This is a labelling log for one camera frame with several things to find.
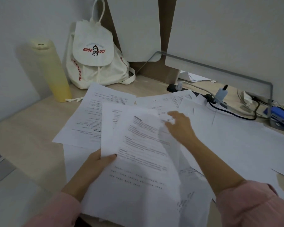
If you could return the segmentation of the person's right hand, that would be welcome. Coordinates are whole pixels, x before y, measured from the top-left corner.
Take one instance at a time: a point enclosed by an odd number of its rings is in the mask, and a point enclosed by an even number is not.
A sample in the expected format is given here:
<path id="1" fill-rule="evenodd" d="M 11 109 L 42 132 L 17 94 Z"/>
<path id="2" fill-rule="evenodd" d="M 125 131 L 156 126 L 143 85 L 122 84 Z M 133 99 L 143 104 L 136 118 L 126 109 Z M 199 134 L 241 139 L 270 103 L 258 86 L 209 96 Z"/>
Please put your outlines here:
<path id="1" fill-rule="evenodd" d="M 180 130 L 169 130 L 170 134 L 183 146 L 192 147 L 200 143 L 191 126 L 189 117 L 185 116 L 185 128 Z"/>

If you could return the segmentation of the person's left hand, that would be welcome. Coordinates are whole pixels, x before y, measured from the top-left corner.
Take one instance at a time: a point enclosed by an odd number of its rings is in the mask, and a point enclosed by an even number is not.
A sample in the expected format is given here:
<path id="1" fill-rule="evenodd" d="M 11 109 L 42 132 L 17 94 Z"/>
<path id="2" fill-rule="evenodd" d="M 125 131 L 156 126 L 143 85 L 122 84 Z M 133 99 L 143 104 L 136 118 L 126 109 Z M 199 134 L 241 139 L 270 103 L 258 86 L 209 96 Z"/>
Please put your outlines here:
<path id="1" fill-rule="evenodd" d="M 98 160 L 101 158 L 101 149 L 91 153 L 84 164 L 80 167 L 79 178 L 80 183 L 87 187 L 94 182 L 106 166 L 98 166 Z"/>

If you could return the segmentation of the sheaf of printed papers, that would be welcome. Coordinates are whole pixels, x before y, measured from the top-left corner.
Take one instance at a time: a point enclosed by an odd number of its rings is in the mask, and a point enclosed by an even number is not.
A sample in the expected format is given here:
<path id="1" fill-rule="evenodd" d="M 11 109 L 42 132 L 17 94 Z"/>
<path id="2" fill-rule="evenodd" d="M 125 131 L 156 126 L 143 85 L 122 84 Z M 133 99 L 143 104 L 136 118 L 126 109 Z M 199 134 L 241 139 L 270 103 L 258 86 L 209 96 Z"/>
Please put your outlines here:
<path id="1" fill-rule="evenodd" d="M 207 227 L 212 192 L 156 110 L 102 105 L 101 156 L 117 154 L 91 184 L 82 213 L 125 227 Z"/>

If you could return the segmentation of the person's left forearm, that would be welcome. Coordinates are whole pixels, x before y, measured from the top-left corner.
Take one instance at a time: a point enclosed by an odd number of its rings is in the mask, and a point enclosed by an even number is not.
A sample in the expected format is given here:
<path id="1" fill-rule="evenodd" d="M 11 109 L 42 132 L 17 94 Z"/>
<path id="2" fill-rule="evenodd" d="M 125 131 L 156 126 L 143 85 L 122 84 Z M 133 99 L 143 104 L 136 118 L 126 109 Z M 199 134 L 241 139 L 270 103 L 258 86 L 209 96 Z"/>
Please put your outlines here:
<path id="1" fill-rule="evenodd" d="M 41 213 L 31 218 L 23 227 L 74 227 L 81 213 L 80 202 L 89 186 L 85 187 L 80 183 L 77 171 Z"/>

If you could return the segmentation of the person's right forearm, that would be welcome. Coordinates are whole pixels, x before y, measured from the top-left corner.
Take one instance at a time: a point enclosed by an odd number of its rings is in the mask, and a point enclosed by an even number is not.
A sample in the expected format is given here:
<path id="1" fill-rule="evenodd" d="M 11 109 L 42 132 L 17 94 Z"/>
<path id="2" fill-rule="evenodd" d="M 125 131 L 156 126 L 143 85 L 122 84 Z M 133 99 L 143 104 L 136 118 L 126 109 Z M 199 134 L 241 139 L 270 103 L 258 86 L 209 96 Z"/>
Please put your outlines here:
<path id="1" fill-rule="evenodd" d="M 274 187 L 244 179 L 196 137 L 182 144 L 216 195 L 223 227 L 284 227 L 284 199 Z"/>

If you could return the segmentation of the printed paper sheet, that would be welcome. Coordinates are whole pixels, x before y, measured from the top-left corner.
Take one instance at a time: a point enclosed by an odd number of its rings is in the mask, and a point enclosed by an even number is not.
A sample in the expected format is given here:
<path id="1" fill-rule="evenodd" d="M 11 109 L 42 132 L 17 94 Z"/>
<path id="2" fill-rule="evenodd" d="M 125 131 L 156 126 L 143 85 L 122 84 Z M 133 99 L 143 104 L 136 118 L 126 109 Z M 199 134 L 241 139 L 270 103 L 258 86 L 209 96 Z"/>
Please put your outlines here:
<path id="1" fill-rule="evenodd" d="M 136 96 L 92 83 L 80 106 L 54 137 L 53 142 L 86 149 L 100 149 L 102 103 L 134 105 Z"/>
<path id="2" fill-rule="evenodd" d="M 167 113 L 178 110 L 183 99 L 194 100 L 197 96 L 191 90 L 178 91 L 163 95 L 138 97 L 135 102 L 138 106 L 157 110 L 162 122 L 173 122 Z"/>

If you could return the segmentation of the black power strip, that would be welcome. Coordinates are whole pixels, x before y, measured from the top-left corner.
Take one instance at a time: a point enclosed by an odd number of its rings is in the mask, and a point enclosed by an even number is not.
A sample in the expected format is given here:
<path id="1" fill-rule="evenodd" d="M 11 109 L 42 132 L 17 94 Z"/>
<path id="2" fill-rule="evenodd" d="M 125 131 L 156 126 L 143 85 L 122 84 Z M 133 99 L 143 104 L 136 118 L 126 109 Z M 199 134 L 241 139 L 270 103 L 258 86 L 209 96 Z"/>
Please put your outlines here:
<path id="1" fill-rule="evenodd" d="M 167 90 L 168 92 L 171 92 L 171 93 L 178 92 L 178 91 L 188 90 L 188 89 L 183 88 L 183 87 L 182 87 L 181 90 L 177 90 L 177 89 L 176 89 L 176 86 L 177 86 L 177 85 L 175 85 L 175 84 L 169 84 L 166 90 Z M 201 95 L 201 96 L 204 97 L 206 100 L 209 100 L 213 105 L 216 104 L 216 102 L 214 102 L 214 98 L 213 98 L 213 96 L 212 96 L 211 94 L 203 95 L 203 94 L 200 94 L 200 93 L 197 93 L 197 92 L 194 92 L 194 91 L 193 91 L 193 94 L 194 94 L 195 96 Z M 226 104 L 225 102 L 224 102 L 224 104 L 221 104 L 221 106 L 222 106 L 223 108 L 225 108 L 225 109 L 228 109 L 228 108 L 227 108 L 227 104 Z"/>

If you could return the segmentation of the loose white paper scraps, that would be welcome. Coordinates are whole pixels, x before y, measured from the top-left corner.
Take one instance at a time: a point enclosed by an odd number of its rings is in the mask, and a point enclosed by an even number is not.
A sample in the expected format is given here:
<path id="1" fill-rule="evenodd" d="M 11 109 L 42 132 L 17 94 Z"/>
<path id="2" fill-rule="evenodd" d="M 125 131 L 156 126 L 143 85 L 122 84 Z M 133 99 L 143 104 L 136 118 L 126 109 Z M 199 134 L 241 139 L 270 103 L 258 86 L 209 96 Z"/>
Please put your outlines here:
<path id="1" fill-rule="evenodd" d="M 196 75 L 196 74 L 192 74 L 192 73 L 182 71 L 182 70 L 180 71 L 178 78 L 181 79 L 181 80 L 186 80 L 186 81 L 192 82 L 192 83 L 201 82 L 201 81 L 210 81 L 212 83 L 216 82 L 215 80 L 211 80 L 211 79 L 208 79 L 206 77 L 199 76 L 199 75 Z"/>

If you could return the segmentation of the white charger plug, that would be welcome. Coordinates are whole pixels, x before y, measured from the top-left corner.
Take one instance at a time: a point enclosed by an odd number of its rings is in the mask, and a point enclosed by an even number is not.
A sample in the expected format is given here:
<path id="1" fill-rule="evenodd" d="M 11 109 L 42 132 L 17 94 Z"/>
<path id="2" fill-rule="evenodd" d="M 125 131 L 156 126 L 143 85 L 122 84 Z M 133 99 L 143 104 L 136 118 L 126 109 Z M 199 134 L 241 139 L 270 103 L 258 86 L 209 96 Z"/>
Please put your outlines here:
<path id="1" fill-rule="evenodd" d="M 220 88 L 214 97 L 215 103 L 222 103 L 223 99 L 226 97 L 228 91 L 227 91 L 228 85 L 226 84 L 223 88 Z"/>

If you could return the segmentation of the large blank white paper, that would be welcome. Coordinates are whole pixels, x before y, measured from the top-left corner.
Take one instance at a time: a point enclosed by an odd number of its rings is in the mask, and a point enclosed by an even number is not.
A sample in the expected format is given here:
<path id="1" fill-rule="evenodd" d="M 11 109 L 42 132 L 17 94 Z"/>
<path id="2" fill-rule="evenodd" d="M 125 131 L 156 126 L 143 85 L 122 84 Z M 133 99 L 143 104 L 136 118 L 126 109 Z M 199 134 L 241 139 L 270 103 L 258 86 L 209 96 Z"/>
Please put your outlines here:
<path id="1" fill-rule="evenodd" d="M 190 118 L 197 138 L 233 169 L 272 169 L 284 175 L 284 134 L 262 123 L 246 121 L 212 107 L 183 99 L 178 110 Z"/>

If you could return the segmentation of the wide white cabinet panel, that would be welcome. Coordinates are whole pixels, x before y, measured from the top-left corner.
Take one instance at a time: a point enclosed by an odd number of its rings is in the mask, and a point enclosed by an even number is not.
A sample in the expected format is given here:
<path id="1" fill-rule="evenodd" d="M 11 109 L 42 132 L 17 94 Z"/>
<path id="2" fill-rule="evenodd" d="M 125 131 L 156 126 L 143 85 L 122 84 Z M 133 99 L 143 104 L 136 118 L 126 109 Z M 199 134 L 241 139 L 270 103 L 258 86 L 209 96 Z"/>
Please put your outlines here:
<path id="1" fill-rule="evenodd" d="M 284 0 L 177 0 L 167 53 L 270 82 L 284 105 Z"/>

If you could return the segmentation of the blue stapler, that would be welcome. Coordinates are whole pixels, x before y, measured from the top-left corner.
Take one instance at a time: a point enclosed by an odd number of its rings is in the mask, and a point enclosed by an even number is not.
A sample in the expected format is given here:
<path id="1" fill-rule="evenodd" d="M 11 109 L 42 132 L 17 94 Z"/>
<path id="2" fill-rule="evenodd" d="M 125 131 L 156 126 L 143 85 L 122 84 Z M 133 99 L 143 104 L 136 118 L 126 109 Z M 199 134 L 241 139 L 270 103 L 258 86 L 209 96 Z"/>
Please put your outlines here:
<path id="1" fill-rule="evenodd" d="M 281 107 L 271 107 L 270 126 L 284 131 L 284 109 Z"/>

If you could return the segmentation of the yellow plastic bottle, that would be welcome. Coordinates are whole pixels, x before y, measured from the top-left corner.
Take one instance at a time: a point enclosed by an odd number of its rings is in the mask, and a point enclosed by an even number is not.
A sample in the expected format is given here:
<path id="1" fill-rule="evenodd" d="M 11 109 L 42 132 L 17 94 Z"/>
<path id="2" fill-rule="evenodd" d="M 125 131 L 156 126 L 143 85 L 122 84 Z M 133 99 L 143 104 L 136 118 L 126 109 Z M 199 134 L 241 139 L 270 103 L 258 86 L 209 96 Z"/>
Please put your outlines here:
<path id="1" fill-rule="evenodd" d="M 68 79 L 53 41 L 50 39 L 32 39 L 30 47 L 35 53 L 37 64 L 54 98 L 61 103 L 72 99 Z"/>

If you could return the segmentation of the white canvas drawstring backpack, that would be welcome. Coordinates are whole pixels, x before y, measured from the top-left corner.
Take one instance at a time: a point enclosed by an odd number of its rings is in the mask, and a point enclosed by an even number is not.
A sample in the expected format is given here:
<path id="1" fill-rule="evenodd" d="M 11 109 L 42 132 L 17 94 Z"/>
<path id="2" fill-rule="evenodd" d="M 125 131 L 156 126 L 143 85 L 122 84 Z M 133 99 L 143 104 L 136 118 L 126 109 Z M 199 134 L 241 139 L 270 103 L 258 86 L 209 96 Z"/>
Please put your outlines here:
<path id="1" fill-rule="evenodd" d="M 128 85 L 136 79 L 135 70 L 114 44 L 113 34 L 101 24 L 104 0 L 94 1 L 92 15 L 98 1 L 103 4 L 99 20 L 91 17 L 77 21 L 68 39 L 66 68 L 70 80 L 80 89 L 88 89 L 92 83 Z"/>

